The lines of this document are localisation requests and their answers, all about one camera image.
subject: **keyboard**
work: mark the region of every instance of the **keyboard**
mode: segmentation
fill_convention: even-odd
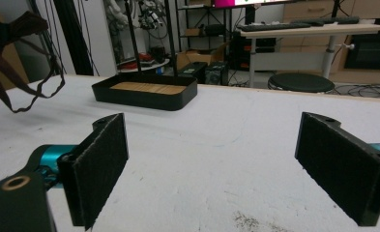
[[[359,18],[357,16],[344,16],[344,17],[317,17],[317,18],[303,18],[295,19],[290,23],[308,23],[312,26],[332,24],[337,22],[337,24],[357,24],[359,23]]]
[[[244,32],[255,32],[255,31],[275,31],[275,30],[285,30],[285,29],[296,29],[296,28],[308,28],[310,24],[307,23],[286,23],[286,24],[260,24],[260,25],[245,25],[238,26]]]

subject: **computer monitor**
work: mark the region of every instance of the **computer monitor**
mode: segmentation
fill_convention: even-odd
[[[216,8],[237,8],[254,4],[273,5],[296,2],[296,0],[215,0]]]

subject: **table leg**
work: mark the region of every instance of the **table leg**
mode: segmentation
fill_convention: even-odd
[[[329,44],[328,44],[328,48],[326,49],[325,56],[323,57],[322,76],[327,79],[329,79],[329,73],[331,72],[332,61],[334,60],[335,43],[336,43],[336,36],[331,36],[329,38]]]
[[[250,39],[250,57],[249,57],[249,88],[253,88],[253,76],[255,75],[255,55],[256,39]]]

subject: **chair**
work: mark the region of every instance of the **chair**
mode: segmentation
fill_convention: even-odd
[[[335,85],[320,75],[287,72],[275,74],[268,80],[268,89],[286,90],[305,93],[327,93],[334,90]]]

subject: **white desk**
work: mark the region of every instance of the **white desk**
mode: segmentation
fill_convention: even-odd
[[[323,27],[309,27],[299,29],[260,31],[260,32],[241,32],[242,37],[251,39],[250,61],[249,61],[249,87],[252,87],[252,79],[256,70],[307,70],[309,69],[306,61],[317,61],[318,66],[313,69],[321,69],[322,76],[329,78],[332,61],[335,54],[336,36],[340,35],[362,35],[376,34],[380,31],[380,25],[374,24],[349,24],[334,25],[326,24]],[[255,60],[256,40],[264,38],[286,38],[286,37],[311,37],[311,36],[330,36],[328,48],[322,54],[311,53],[259,53],[261,59]],[[302,59],[301,64],[291,62]]]
[[[91,85],[100,80],[68,76],[27,113],[0,101],[0,180],[38,146],[78,144],[95,120],[124,112],[130,160],[93,231],[380,232],[380,219],[359,228],[294,158],[302,111],[380,142],[380,102],[199,85],[170,112],[97,102]],[[14,105],[30,101],[9,94]],[[59,232],[83,231],[72,226],[62,189],[48,197]]]

